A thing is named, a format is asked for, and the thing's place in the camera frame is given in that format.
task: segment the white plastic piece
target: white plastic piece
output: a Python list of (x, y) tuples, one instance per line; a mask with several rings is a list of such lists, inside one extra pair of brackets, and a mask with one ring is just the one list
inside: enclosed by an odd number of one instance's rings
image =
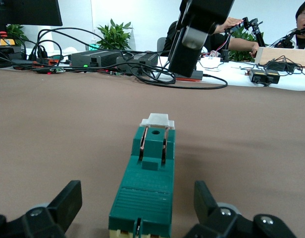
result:
[[(151, 234), (148, 235), (142, 235), (142, 238), (164, 238), (161, 236), (152, 236)], [(121, 230), (109, 230), (109, 238), (133, 238), (133, 233), (132, 232), (122, 232)]]
[(148, 119), (143, 119), (139, 126), (174, 128), (174, 121), (168, 119), (168, 114), (151, 113)]
[(217, 68), (220, 63), (221, 63), (220, 57), (208, 56), (201, 58), (201, 64), (203, 65), (204, 68)]

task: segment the green leaves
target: green leaves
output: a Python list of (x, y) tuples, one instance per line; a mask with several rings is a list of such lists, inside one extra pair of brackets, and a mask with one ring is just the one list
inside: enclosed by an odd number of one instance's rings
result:
[(7, 34), (9, 37), (15, 39), (16, 46), (21, 46), (22, 40), (28, 41), (27, 36), (25, 36), (25, 33), (22, 31), (23, 27), (24, 26), (18, 24), (11, 24), (7, 26)]
[(130, 33), (124, 32), (124, 30), (133, 29), (132, 27), (130, 27), (131, 22), (128, 22), (126, 25), (124, 25), (124, 22), (118, 25), (111, 19), (110, 23), (110, 27), (108, 25), (105, 25), (104, 27), (97, 27), (97, 29), (99, 29), (103, 34), (104, 38), (104, 40), (98, 41), (97, 44), (100, 44), (102, 49), (130, 49), (128, 43), (131, 35)]
[[(247, 41), (257, 41), (256, 36), (247, 32), (244, 26), (240, 27), (238, 30), (232, 33), (235, 38), (242, 38)], [(234, 61), (254, 61), (247, 51), (230, 51), (229, 59)]]

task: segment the person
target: person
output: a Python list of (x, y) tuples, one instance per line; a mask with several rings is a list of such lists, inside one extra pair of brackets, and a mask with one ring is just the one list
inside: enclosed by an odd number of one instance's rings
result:
[[(295, 29), (293, 29), (292, 31), (288, 32), (287, 36), (296, 30), (305, 29), (305, 1), (299, 7), (299, 9), (296, 13), (296, 21), (297, 21), (297, 27)], [(283, 40), (285, 40), (285, 38), (286, 37), (280, 38), (274, 44), (272, 44), (271, 47), (291, 48), (291, 46), (293, 46), (294, 49), (304, 49), (305, 50), (305, 33), (303, 35), (293, 35), (290, 40), (289, 46), (286, 46), (281, 43)]]
[[(209, 52), (212, 50), (217, 50), (225, 42), (225, 36), (220, 33), (223, 33), (228, 28), (237, 26), (242, 22), (243, 20), (241, 19), (228, 17), (222, 25), (218, 25), (216, 27), (215, 32), (212, 35), (209, 35), (207, 37), (204, 47)], [(169, 51), (171, 49), (176, 34), (176, 24), (177, 21), (173, 22), (169, 27), (163, 51)], [(231, 38), (228, 46), (229, 50), (248, 51), (253, 58), (256, 56), (258, 48), (259, 45), (257, 42), (247, 41), (240, 38)], [(161, 56), (168, 56), (168, 55), (169, 52), (164, 52), (161, 54)]]

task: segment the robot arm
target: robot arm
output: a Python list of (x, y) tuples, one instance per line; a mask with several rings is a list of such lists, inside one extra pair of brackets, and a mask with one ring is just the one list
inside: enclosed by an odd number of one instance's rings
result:
[(230, 204), (219, 207), (204, 181), (195, 182), (194, 207), (199, 224), (184, 238), (297, 238), (276, 216), (257, 214), (250, 221)]
[(10, 222), (0, 215), (0, 238), (65, 238), (81, 206), (81, 181), (72, 180), (47, 207), (32, 208)]
[(303, 35), (305, 34), (305, 29), (302, 30), (294, 30), (290, 34), (286, 35), (285, 38), (283, 38), (281, 41), (275, 44), (275, 48), (287, 48), (292, 49), (294, 46), (291, 42), (294, 35)]
[(190, 77), (207, 36), (223, 24), (234, 0), (182, 0), (169, 70)]

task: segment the white table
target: white table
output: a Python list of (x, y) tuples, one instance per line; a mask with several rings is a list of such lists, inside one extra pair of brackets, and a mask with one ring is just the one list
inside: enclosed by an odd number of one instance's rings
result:
[[(167, 59), (168, 59), (167, 57), (161, 57), (160, 58), (161, 64), (165, 65)], [(249, 76), (245, 75), (245, 73), (247, 72), (245, 68), (246, 69), (253, 68), (254, 63), (230, 61), (228, 63), (223, 63), (219, 65), (219, 67), (215, 69), (205, 69), (201, 65), (206, 67), (206, 60), (204, 58), (201, 59), (200, 63), (197, 63), (197, 70), (202, 70), (205, 74), (222, 78), (226, 80), (229, 85), (263, 87), (262, 84), (252, 83), (250, 81)], [(269, 87), (296, 90), (296, 91), (305, 91), (305, 75), (301, 74), (300, 71), (295, 70), (295, 73), (293, 75), (287, 75), (286, 72), (279, 72), (279, 74), (281, 75), (279, 83), (271, 84)], [(168, 77), (165, 75), (161, 75), (160, 79), (162, 78), (167, 79)], [(202, 82), (223, 84), (222, 81), (211, 77), (203, 77)]]

